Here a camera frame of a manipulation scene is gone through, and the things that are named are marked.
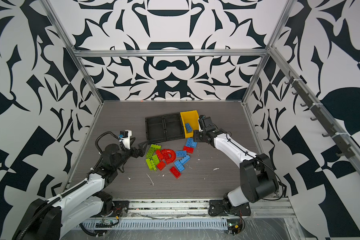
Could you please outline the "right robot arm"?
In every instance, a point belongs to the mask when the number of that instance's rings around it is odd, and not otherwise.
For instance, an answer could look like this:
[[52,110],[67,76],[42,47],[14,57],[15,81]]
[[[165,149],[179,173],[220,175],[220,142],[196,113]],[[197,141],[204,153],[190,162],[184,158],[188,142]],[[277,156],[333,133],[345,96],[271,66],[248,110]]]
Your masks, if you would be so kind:
[[194,141],[207,143],[221,151],[240,170],[240,186],[223,198],[225,209],[255,203],[279,191],[279,179],[267,155],[249,151],[235,141],[229,132],[218,128],[210,117],[201,115],[199,126],[199,130],[194,130]]

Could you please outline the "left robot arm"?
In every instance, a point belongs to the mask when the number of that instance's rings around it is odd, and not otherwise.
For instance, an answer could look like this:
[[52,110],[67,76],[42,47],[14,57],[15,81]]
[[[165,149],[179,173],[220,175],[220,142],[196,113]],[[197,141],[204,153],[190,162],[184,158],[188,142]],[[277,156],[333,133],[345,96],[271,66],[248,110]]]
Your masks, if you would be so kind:
[[28,207],[14,240],[60,240],[76,226],[92,216],[112,213],[113,197],[103,190],[124,172],[124,165],[130,158],[143,157],[149,141],[133,147],[135,137],[130,130],[118,135],[105,132],[95,140],[100,154],[96,165],[86,177],[65,190],[49,198],[37,199]]

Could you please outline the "green brick upper left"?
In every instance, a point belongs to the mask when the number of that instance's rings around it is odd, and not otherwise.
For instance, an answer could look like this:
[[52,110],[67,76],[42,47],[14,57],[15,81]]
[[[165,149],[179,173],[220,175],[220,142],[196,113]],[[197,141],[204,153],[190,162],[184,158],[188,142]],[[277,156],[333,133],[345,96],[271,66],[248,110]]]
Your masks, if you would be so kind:
[[146,154],[146,158],[147,159],[152,159],[153,155],[155,154],[156,150],[154,148],[149,148],[147,154]]

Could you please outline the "green brick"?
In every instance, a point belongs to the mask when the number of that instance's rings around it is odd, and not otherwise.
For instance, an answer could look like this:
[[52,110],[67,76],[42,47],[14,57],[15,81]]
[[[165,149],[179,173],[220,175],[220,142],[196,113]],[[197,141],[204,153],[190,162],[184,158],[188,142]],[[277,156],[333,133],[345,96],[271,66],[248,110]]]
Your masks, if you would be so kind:
[[154,160],[146,159],[146,163],[147,163],[147,166],[149,167],[150,171],[156,171],[157,170],[156,165],[154,163]]
[[153,155],[152,160],[153,160],[155,167],[161,162],[161,160],[159,159],[159,157],[157,155]]
[[160,145],[155,145],[155,144],[152,144],[152,145],[151,145],[151,148],[152,148],[152,149],[155,149],[155,150],[161,150],[161,147],[162,147],[162,146],[160,146]]
[[152,159],[153,155],[155,154],[156,150],[154,148],[149,148],[147,154],[146,154],[146,158],[147,159]]

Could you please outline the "green brick top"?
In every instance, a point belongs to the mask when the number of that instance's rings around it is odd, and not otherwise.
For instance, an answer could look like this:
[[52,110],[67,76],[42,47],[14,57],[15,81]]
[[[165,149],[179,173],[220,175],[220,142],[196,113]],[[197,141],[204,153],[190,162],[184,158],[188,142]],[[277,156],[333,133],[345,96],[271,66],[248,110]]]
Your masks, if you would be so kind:
[[155,150],[161,150],[161,147],[162,147],[162,146],[160,146],[160,145],[155,145],[155,144],[152,144],[152,145],[151,145],[151,148],[152,148],[152,149],[155,149]]

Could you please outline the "green brick lower left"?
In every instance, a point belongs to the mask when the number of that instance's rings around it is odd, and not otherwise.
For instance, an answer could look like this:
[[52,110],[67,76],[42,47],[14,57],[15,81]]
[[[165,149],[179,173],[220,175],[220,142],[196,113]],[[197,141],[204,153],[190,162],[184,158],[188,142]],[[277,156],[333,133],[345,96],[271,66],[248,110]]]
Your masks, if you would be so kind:
[[154,163],[154,160],[146,159],[146,163],[147,163],[147,166],[149,167],[150,171],[156,171],[157,170],[156,165]]

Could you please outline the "green brick middle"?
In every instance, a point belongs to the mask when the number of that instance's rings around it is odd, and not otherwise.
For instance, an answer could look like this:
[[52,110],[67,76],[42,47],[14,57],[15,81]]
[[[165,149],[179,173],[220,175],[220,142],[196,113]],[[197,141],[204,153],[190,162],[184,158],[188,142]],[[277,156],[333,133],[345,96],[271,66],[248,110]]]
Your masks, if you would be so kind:
[[161,162],[161,160],[159,159],[159,157],[157,155],[153,155],[152,160],[153,160],[155,167]]

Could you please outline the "yellow bin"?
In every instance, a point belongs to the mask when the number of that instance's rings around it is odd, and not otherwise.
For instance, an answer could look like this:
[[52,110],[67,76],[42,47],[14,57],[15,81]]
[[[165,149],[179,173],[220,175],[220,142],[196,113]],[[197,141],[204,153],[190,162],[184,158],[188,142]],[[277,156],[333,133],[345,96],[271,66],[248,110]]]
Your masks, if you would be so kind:
[[[199,113],[197,110],[193,110],[193,111],[186,111],[186,112],[180,112],[181,114],[181,119],[184,125],[184,133],[185,133],[185,138],[192,138],[194,135],[194,130],[199,130],[200,129],[200,125],[199,125]],[[186,124],[189,124],[192,128],[191,132],[187,132],[187,128],[186,128]]]

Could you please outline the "red long brick on arch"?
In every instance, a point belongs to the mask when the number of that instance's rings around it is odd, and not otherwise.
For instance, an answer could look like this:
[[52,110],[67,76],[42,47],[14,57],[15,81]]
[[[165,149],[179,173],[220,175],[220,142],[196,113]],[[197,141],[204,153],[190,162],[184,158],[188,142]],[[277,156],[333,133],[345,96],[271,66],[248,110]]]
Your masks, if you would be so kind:
[[163,149],[161,150],[161,154],[162,154],[162,159],[165,161],[169,161],[171,159],[171,155],[169,153],[169,151],[167,149]]

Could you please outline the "left black bin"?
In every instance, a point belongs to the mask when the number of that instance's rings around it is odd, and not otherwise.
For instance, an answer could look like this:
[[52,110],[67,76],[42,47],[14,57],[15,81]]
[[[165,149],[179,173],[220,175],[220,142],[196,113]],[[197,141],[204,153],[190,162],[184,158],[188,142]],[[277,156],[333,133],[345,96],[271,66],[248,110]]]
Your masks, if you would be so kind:
[[146,138],[150,144],[162,143],[167,140],[162,116],[148,117],[145,119],[145,124]]

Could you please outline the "black bin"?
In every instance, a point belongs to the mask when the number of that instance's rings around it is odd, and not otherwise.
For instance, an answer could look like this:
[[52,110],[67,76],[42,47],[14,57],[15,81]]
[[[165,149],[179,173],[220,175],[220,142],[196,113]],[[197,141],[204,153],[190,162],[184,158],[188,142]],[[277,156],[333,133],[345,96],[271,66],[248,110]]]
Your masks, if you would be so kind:
[[183,121],[180,113],[163,115],[166,141],[185,138]]
[[162,116],[148,117],[145,119],[145,124],[146,138],[150,144],[162,143],[167,140]]

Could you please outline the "right black bin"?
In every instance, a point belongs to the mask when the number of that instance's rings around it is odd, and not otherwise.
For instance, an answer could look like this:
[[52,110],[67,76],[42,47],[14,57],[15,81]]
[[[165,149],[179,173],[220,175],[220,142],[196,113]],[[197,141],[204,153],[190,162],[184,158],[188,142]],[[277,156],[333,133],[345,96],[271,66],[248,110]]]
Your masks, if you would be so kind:
[[163,115],[166,141],[185,138],[183,121],[180,113]]

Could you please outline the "red brick front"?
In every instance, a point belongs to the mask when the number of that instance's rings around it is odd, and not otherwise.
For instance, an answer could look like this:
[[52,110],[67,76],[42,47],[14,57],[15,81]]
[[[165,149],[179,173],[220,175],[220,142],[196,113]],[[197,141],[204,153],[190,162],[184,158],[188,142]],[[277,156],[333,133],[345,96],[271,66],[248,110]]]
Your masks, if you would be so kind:
[[170,172],[176,179],[179,179],[181,176],[181,172],[176,167],[170,168]]

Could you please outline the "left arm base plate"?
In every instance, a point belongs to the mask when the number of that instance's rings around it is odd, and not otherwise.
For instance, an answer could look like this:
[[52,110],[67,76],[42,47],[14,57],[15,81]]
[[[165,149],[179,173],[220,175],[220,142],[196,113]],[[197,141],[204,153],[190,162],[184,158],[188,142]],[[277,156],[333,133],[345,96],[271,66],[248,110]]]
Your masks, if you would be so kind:
[[97,215],[92,216],[92,218],[115,218],[122,217],[126,215],[129,211],[129,201],[113,201],[110,210],[105,213],[101,212]]

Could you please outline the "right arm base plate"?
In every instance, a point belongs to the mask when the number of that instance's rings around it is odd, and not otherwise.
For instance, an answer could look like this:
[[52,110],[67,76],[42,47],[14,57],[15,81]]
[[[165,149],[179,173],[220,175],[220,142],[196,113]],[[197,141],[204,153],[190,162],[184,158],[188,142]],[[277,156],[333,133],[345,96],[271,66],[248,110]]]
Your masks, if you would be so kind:
[[251,208],[249,203],[233,207],[227,199],[210,200],[208,214],[211,217],[217,216],[243,216],[251,215]]

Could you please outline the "aluminium front rail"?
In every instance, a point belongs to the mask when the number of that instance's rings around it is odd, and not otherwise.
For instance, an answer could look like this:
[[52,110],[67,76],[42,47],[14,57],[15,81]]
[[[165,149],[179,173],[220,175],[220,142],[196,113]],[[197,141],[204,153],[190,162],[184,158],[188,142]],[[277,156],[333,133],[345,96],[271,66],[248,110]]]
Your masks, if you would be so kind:
[[[115,214],[124,218],[137,219],[185,219],[229,217],[223,206],[213,206],[210,199],[114,199]],[[242,214],[250,218],[295,218],[295,211],[287,198],[278,201],[260,200],[234,209],[233,217]]]

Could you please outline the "wall hook rail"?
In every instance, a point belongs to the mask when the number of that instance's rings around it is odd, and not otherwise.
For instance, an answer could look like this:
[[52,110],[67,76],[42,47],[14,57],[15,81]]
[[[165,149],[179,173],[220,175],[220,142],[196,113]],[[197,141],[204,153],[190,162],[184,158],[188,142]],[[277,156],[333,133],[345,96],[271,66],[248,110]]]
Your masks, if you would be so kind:
[[295,96],[293,101],[293,108],[296,108],[297,98],[301,98],[303,103],[300,106],[305,111],[310,111],[314,117],[311,121],[318,121],[326,131],[322,134],[324,138],[331,138],[332,141],[339,148],[340,153],[337,156],[344,156],[348,159],[357,156],[358,149],[356,143],[351,139],[351,136],[340,127],[335,118],[327,110],[324,104],[315,96],[312,90],[307,86],[303,79],[294,78],[288,74],[289,79],[285,82],[286,85],[294,89],[292,94]]

